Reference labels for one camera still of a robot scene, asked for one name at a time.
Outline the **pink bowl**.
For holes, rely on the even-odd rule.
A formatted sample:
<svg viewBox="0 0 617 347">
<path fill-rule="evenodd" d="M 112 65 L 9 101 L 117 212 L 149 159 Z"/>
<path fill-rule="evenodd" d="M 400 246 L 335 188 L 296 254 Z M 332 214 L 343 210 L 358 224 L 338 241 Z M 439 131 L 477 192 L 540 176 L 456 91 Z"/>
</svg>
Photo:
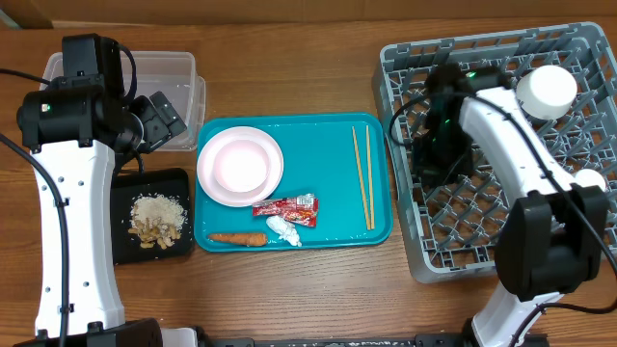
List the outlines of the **pink bowl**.
<svg viewBox="0 0 617 347">
<path fill-rule="evenodd" d="M 233 193 L 248 193 L 259 188 L 270 173 L 266 150 L 250 140 L 235 140 L 217 152 L 214 176 L 217 182 Z"/>
</svg>

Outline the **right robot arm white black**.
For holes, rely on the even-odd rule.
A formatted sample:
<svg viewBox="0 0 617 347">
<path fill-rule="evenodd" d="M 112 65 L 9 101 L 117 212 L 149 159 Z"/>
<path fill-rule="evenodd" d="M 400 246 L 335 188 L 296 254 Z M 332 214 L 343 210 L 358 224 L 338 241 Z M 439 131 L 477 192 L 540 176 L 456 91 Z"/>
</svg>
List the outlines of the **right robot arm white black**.
<svg viewBox="0 0 617 347">
<path fill-rule="evenodd" d="M 496 243 L 498 284 L 487 305 L 457 334 L 419 334 L 418 346 L 545 346 L 531 326 L 599 273 L 612 253 L 604 243 L 609 200 L 602 176 L 566 172 L 529 118 L 565 116 L 577 82 L 565 68 L 543 66 L 518 82 L 498 67 L 435 67 L 420 100 L 429 105 L 424 133 L 402 145 L 413 173 L 428 187 L 472 171 L 479 146 L 510 210 Z"/>
</svg>

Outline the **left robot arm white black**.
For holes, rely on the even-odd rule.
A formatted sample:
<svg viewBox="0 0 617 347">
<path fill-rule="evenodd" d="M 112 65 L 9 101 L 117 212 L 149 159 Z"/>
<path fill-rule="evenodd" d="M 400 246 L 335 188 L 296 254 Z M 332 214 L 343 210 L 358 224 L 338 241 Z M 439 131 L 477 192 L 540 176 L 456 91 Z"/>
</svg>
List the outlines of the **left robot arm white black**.
<svg viewBox="0 0 617 347">
<path fill-rule="evenodd" d="M 125 317 L 114 273 L 110 216 L 122 166 L 180 134 L 162 94 L 125 79 L 128 49 L 96 34 L 62 41 L 64 72 L 25 95 L 13 151 L 31 164 L 40 197 L 42 286 L 37 346 L 203 346 L 198 328 L 163 329 Z"/>
</svg>

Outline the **white bowl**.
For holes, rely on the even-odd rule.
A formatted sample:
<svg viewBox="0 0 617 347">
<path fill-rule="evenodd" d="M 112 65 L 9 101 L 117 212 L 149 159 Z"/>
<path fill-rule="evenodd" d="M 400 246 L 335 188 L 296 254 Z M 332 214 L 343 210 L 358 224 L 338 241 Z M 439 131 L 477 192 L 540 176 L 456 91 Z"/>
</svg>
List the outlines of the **white bowl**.
<svg viewBox="0 0 617 347">
<path fill-rule="evenodd" d="M 542 66 L 517 84 L 521 108 L 538 120 L 557 120 L 565 116 L 577 95 L 577 82 L 565 68 Z"/>
</svg>

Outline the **pink plate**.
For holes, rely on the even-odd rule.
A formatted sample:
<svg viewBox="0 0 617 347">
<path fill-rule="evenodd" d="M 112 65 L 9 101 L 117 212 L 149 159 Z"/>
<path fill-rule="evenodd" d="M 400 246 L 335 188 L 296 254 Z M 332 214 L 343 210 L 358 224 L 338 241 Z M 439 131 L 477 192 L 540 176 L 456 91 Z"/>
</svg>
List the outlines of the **pink plate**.
<svg viewBox="0 0 617 347">
<path fill-rule="evenodd" d="M 232 141 L 250 140 L 261 145 L 269 155 L 270 173 L 265 182 L 257 189 L 248 193 L 233 193 L 223 188 L 214 176 L 214 159 L 217 152 Z M 202 147 L 198 163 L 198 181 L 204 192 L 219 204 L 229 207 L 245 207 L 268 198 L 282 180 L 284 159 L 279 144 L 266 132 L 250 127 L 235 126 L 225 129 L 208 141 Z"/>
</svg>

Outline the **white paper cup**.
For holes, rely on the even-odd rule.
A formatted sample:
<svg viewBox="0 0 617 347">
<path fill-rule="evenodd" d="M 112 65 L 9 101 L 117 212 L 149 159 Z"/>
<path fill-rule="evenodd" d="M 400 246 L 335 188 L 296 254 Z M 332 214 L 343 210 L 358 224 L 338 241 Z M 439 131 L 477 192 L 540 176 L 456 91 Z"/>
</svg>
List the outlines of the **white paper cup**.
<svg viewBox="0 0 617 347">
<path fill-rule="evenodd" d="M 606 181 L 603 175 L 592 169 L 581 169 L 574 174 L 576 184 L 589 188 L 598 187 L 601 191 L 606 191 Z"/>
</svg>

